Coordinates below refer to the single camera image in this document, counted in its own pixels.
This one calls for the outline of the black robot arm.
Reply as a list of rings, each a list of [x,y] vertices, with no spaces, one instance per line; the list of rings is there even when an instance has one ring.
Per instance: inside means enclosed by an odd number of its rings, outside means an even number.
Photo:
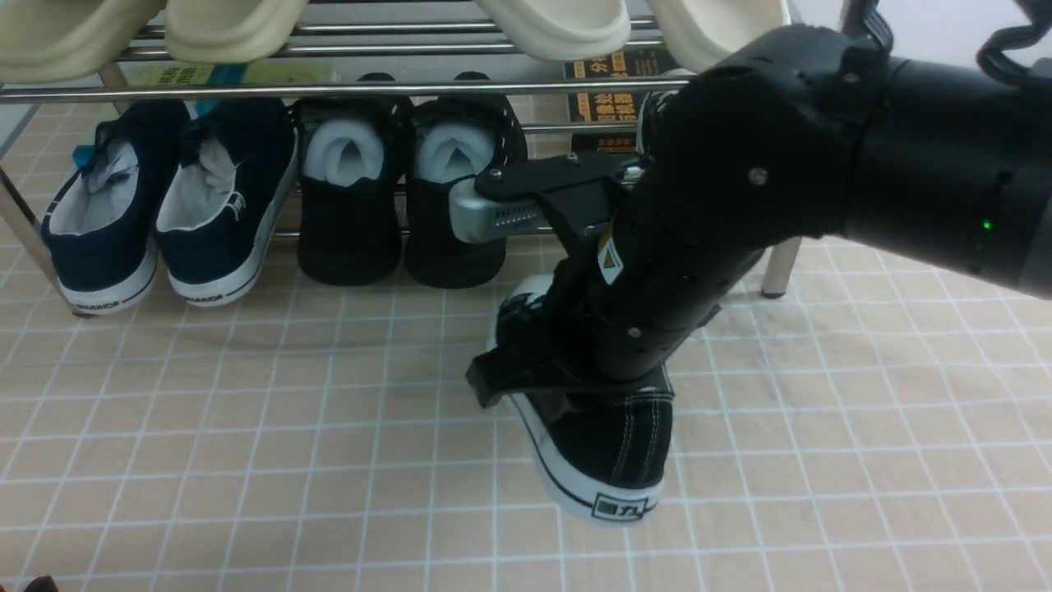
[[[567,258],[537,312],[503,313],[470,364],[482,407],[511,394],[616,393],[715,314],[767,248],[837,234],[1050,298],[1050,60],[1010,50],[1050,30],[1048,1],[995,30],[978,67],[892,57],[873,1],[847,30],[792,24],[703,72],[661,113],[631,188],[606,154],[503,166],[461,183],[531,201]]]

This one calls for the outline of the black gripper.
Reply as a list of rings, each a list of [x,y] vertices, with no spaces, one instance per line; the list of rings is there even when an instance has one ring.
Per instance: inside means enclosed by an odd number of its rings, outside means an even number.
[[[476,190],[533,200],[566,256],[523,283],[465,380],[482,408],[523,395],[612,395],[658,385],[658,366],[714,317],[758,262],[683,211],[658,169],[571,154],[481,173]]]

